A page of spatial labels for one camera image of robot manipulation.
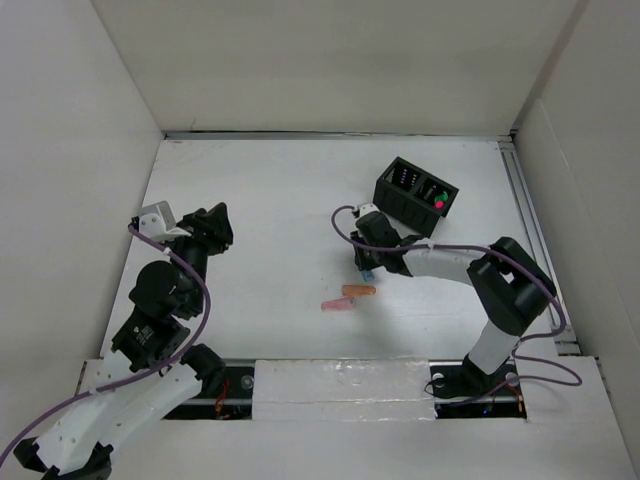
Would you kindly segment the pastel blue highlighter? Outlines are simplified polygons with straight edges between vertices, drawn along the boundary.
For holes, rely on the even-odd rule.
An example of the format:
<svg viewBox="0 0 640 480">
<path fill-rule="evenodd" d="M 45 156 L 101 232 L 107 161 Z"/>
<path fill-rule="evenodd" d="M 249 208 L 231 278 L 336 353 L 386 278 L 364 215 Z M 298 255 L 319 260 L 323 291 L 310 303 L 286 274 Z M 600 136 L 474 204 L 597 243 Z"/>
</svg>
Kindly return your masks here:
<svg viewBox="0 0 640 480">
<path fill-rule="evenodd" d="M 362 271 L 361 276 L 365 282 L 372 282 L 375 279 L 375 275 L 369 270 Z"/>
</svg>

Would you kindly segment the pastel orange highlighter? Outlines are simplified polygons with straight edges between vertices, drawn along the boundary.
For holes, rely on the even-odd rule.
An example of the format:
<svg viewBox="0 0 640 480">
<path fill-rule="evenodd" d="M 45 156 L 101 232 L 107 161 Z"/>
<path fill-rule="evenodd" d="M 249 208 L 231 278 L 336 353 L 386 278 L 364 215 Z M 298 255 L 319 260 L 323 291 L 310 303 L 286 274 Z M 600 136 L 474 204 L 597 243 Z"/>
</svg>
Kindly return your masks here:
<svg viewBox="0 0 640 480">
<path fill-rule="evenodd" d="M 371 285 L 345 284 L 341 288 L 344 297 L 362 297 L 376 294 L 376 288 Z"/>
</svg>

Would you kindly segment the pastel pink highlighter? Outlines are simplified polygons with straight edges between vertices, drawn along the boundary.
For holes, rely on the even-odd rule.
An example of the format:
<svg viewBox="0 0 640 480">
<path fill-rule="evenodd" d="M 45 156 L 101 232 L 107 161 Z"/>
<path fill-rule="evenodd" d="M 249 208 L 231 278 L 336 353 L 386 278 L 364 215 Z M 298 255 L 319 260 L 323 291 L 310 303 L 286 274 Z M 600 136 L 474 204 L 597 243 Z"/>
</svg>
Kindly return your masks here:
<svg viewBox="0 0 640 480">
<path fill-rule="evenodd" d="M 324 301 L 321 304 L 322 312 L 339 312 L 349 311 L 356 307 L 356 299 L 354 297 L 342 297 L 333 300 Z"/>
</svg>

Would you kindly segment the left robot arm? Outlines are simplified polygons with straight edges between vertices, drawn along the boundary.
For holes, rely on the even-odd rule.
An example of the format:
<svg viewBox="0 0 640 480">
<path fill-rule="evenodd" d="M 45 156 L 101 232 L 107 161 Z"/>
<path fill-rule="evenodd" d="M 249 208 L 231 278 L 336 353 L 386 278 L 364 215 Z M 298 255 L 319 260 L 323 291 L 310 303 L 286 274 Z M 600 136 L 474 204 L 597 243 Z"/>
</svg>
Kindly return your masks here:
<svg viewBox="0 0 640 480">
<path fill-rule="evenodd" d="M 140 270 L 129 294 L 133 310 L 86 390 L 45 413 L 56 419 L 47 431 L 13 446 L 22 467 L 45 479 L 106 479 L 126 446 L 184 402 L 204 399 L 219 416 L 241 387 L 199 342 L 204 328 L 184 324 L 209 319 L 208 261 L 233 243 L 226 204 L 175 220 L 159 202 L 143 208 L 129 230 L 165 257 Z"/>
</svg>

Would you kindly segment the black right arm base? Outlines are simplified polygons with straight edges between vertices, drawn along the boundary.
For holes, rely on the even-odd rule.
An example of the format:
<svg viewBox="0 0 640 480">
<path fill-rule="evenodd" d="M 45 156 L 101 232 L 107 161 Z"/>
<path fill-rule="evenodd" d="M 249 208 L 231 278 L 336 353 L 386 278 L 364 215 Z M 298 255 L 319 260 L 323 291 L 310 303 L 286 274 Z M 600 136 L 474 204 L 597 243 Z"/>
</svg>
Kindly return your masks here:
<svg viewBox="0 0 640 480">
<path fill-rule="evenodd" d="M 424 393 L 434 398 L 437 420 L 453 419 L 525 419 L 526 408 L 521 387 L 512 382 L 497 388 L 517 375 L 512 364 L 480 380 L 465 378 L 462 365 L 435 365 Z"/>
</svg>

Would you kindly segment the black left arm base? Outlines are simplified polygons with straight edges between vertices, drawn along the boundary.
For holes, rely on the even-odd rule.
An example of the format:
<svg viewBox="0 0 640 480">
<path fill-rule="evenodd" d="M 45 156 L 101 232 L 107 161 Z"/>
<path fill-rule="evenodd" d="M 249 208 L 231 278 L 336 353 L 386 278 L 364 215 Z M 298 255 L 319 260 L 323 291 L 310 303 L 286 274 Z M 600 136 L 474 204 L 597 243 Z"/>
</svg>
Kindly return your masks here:
<svg viewBox="0 0 640 480">
<path fill-rule="evenodd" d="M 96 443 L 90 447 L 75 438 L 53 437 L 52 443 L 31 437 L 13 450 L 18 462 L 28 470 L 42 473 L 43 479 L 108 479 L 112 473 L 113 447 Z"/>
</svg>

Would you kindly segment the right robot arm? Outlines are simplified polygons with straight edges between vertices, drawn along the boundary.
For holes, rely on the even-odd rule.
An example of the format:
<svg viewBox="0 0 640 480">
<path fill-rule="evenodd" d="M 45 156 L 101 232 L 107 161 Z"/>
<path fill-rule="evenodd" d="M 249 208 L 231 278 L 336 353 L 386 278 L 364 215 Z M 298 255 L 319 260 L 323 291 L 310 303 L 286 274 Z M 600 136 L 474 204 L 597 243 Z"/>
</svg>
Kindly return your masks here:
<svg viewBox="0 0 640 480">
<path fill-rule="evenodd" d="M 511 237 L 487 247 L 438 248 L 419 235 L 402 238 L 372 204 L 353 211 L 361 270 L 384 268 L 405 277 L 430 277 L 473 288 L 488 320 L 463 359 L 465 387 L 483 394 L 494 387 L 498 371 L 533 321 L 557 294 L 546 273 Z"/>
</svg>

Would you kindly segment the black two-compartment organizer box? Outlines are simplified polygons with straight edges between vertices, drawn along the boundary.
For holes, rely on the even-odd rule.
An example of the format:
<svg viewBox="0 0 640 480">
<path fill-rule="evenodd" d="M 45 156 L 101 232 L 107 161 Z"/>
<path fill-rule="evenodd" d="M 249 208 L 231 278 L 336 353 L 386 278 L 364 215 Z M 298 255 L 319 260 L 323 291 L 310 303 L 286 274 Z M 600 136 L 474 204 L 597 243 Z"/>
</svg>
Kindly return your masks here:
<svg viewBox="0 0 640 480">
<path fill-rule="evenodd" d="M 446 191 L 442 209 L 434 198 Z M 373 204 L 380 211 L 415 232 L 430 238 L 437 224 L 448 215 L 459 189 L 407 160 L 396 157 L 377 179 Z"/>
</svg>

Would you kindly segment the white foam block front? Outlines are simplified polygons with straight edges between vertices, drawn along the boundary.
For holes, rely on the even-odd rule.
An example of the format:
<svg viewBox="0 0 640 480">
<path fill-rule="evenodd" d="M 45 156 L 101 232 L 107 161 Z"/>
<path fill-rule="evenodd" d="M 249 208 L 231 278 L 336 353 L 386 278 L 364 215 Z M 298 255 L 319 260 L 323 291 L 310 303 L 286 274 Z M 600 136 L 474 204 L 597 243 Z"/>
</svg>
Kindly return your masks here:
<svg viewBox="0 0 640 480">
<path fill-rule="evenodd" d="M 259 360 L 252 419 L 269 422 L 412 422 L 436 418 L 416 359 Z"/>
</svg>

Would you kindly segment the aluminium rail along wall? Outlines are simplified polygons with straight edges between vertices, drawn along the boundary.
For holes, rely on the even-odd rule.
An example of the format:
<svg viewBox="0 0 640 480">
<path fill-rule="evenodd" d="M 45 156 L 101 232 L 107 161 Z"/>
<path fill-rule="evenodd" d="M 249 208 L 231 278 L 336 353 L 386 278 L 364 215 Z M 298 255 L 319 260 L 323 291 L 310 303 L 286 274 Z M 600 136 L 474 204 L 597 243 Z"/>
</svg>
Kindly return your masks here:
<svg viewBox="0 0 640 480">
<path fill-rule="evenodd" d="M 482 141 L 511 141 L 506 135 L 466 135 L 466 134 L 401 134 L 371 132 L 323 132 L 323 131 L 181 131 L 166 130 L 165 140 L 328 140 L 328 139 L 387 139 L 387 138 L 445 138 L 471 139 Z"/>
</svg>

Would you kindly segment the aluminium rail right side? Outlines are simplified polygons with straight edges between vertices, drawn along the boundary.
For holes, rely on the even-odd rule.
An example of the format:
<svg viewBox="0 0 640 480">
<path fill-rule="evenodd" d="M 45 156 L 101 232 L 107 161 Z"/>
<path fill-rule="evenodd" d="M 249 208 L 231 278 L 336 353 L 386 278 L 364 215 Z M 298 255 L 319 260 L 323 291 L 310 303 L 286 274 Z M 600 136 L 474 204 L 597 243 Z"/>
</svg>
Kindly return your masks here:
<svg viewBox="0 0 640 480">
<path fill-rule="evenodd" d="M 556 350 L 560 356 L 581 356 L 582 351 L 571 325 L 570 316 L 566 309 L 560 283 L 554 270 L 554 266 L 546 246 L 545 238 L 538 220 L 535 207 L 529 189 L 526 185 L 524 173 L 521 168 L 516 147 L 511 139 L 501 139 L 498 142 L 506 174 L 509 179 L 517 209 L 524 226 L 526 242 L 531 257 L 539 267 L 554 282 L 557 290 L 557 301 L 566 320 L 566 326 L 562 333 L 554 337 Z"/>
</svg>

